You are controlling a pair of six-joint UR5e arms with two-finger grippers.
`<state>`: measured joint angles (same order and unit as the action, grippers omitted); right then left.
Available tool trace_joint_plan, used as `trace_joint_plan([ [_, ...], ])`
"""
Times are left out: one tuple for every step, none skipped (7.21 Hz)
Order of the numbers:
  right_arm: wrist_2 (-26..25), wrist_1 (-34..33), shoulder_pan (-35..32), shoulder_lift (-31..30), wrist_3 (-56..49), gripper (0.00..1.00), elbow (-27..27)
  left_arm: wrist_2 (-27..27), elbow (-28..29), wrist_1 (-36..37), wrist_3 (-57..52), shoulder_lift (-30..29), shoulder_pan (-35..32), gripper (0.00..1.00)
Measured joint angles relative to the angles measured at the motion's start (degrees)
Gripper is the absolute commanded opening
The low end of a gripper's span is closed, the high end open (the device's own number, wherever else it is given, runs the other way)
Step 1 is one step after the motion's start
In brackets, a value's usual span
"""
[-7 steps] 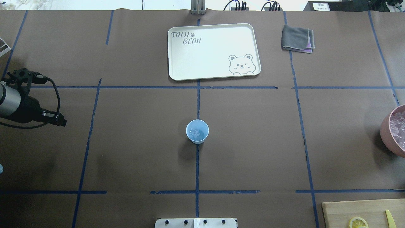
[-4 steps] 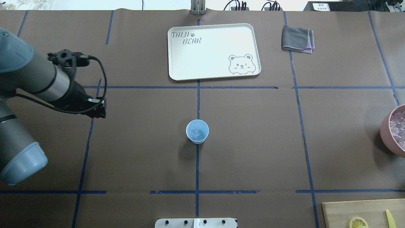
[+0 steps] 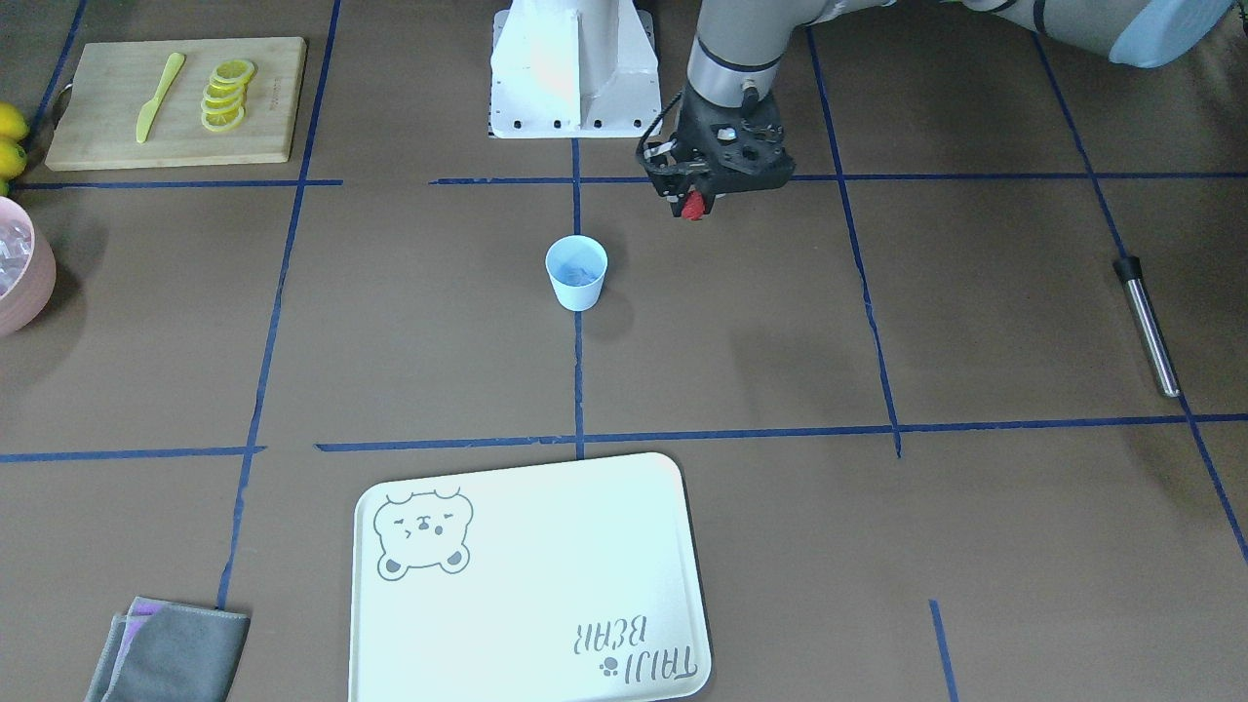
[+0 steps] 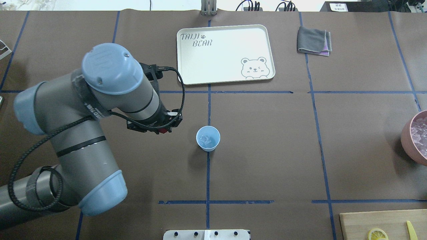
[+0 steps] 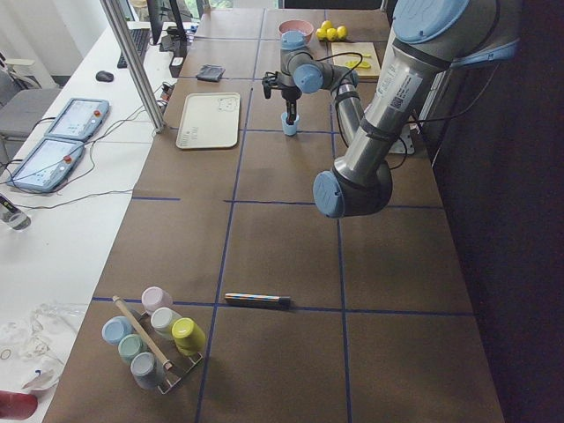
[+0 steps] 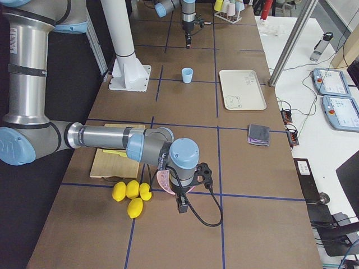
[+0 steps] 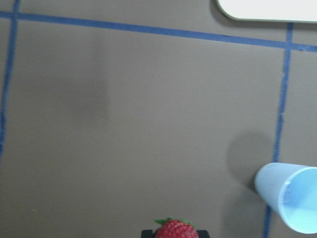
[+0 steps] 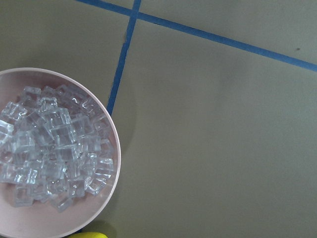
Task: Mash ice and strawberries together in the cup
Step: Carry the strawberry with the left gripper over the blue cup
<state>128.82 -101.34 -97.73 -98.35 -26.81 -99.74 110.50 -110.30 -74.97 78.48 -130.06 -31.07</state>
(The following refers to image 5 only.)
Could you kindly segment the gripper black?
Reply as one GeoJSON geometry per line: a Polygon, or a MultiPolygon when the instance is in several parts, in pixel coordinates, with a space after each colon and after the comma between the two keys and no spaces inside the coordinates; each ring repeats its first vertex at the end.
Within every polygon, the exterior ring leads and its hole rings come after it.
{"type": "Polygon", "coordinates": [[[282,98],[286,100],[286,123],[292,123],[297,118],[297,103],[300,98],[300,89],[297,86],[280,85],[282,98]]]}

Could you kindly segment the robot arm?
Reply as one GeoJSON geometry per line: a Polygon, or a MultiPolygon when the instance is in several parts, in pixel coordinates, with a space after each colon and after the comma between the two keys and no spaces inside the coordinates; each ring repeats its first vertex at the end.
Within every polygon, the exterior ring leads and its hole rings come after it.
{"type": "Polygon", "coordinates": [[[265,78],[286,99],[285,124],[294,124],[296,101],[320,89],[331,93],[348,144],[345,155],[314,181],[321,214],[334,219],[369,215],[390,200],[386,156],[409,117],[427,97],[435,76],[449,68],[480,66],[512,58],[518,44],[520,1],[399,1],[375,96],[362,107],[358,78],[344,66],[309,53],[298,31],[284,33],[280,70],[265,78]]]}

